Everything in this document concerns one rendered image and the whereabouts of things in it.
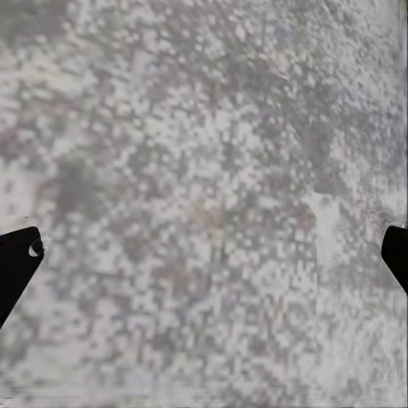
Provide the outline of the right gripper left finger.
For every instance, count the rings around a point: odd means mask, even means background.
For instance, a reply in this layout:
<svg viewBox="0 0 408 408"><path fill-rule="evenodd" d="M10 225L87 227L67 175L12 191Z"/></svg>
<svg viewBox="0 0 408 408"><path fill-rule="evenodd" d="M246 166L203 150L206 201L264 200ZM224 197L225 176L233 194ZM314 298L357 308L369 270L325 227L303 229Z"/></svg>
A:
<svg viewBox="0 0 408 408"><path fill-rule="evenodd" d="M0 235L0 328L43 261L49 245L51 238L39 235L36 226Z"/></svg>

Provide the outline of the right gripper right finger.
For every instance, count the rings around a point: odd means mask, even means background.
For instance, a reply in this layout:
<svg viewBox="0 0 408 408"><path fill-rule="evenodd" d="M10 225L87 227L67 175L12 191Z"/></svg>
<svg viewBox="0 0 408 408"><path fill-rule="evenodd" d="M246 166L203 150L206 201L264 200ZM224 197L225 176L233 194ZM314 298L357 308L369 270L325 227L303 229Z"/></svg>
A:
<svg viewBox="0 0 408 408"><path fill-rule="evenodd" d="M408 229L389 226L382 242L381 255L408 295Z"/></svg>

